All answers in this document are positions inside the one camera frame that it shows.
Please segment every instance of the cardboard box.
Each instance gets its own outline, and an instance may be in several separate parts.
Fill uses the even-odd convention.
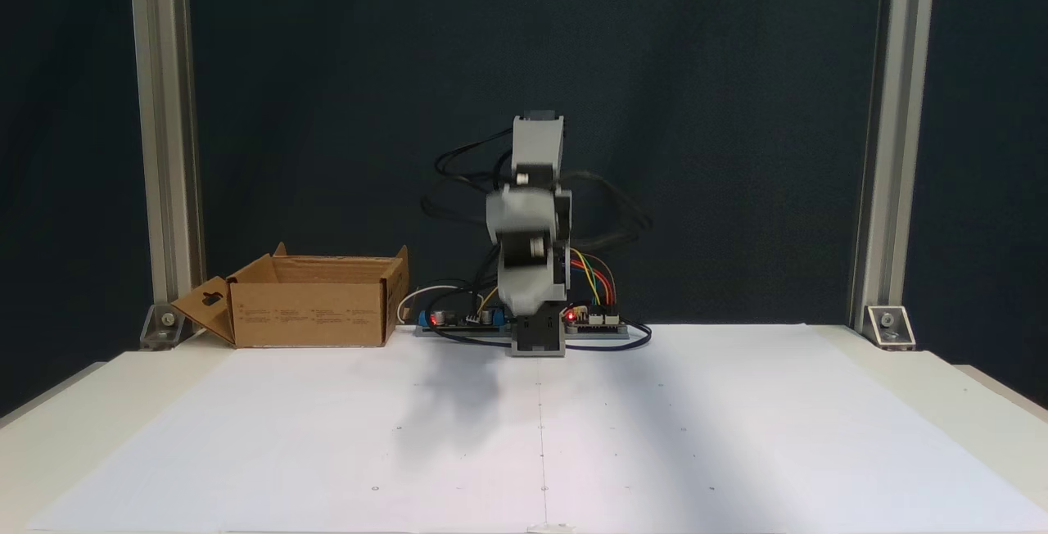
[[[235,348],[380,347],[408,294],[396,258],[289,257],[284,244],[172,303]]]

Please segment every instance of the red wire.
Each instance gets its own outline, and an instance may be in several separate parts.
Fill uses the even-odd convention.
[[[574,268],[583,270],[583,272],[585,272],[586,270],[586,266],[583,265],[583,262],[571,261],[571,265],[574,266]],[[599,269],[592,268],[592,270],[593,270],[593,275],[597,277],[597,280],[604,287],[604,295],[606,296],[608,304],[614,303],[615,292],[611,291],[611,285],[608,284],[608,277],[604,275],[604,273],[602,273]]]

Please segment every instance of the yellow wire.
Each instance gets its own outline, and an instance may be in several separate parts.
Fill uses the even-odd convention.
[[[583,262],[583,268],[586,269],[586,279],[589,281],[590,288],[593,289],[593,298],[596,299],[596,304],[601,304],[601,295],[597,294],[596,285],[593,284],[594,273],[593,273],[593,270],[590,269],[590,265],[586,261],[586,257],[584,257],[584,254],[582,253],[582,251],[574,249],[574,247],[571,247],[571,250],[574,251],[574,253],[576,254],[576,257],[578,257],[578,261]]]
[[[480,306],[477,307],[477,313],[480,313],[480,311],[484,310],[485,304],[487,304],[488,299],[492,298],[492,295],[494,295],[495,292],[498,292],[498,291],[499,291],[499,288],[495,287],[495,288],[492,288],[490,292],[487,292],[487,295],[484,296],[484,299],[482,299],[482,302],[480,302]]]
[[[596,257],[594,257],[594,254],[592,254],[592,253],[587,253],[587,254],[586,254],[586,257],[587,257],[588,259],[591,259],[591,261],[596,261],[596,262],[598,263],[598,265],[603,265],[603,266],[604,266],[604,269],[607,269],[607,270],[608,270],[608,280],[610,280],[610,281],[611,281],[611,292],[612,292],[612,294],[613,294],[613,295],[615,295],[615,296],[616,296],[616,298],[617,298],[617,296],[618,296],[618,288],[617,288],[617,287],[615,287],[615,275],[614,275],[614,273],[613,273],[613,272],[611,272],[611,266],[610,266],[610,265],[607,265],[607,263],[605,263],[605,262],[603,261],[603,259],[599,259],[599,258],[596,258]]]

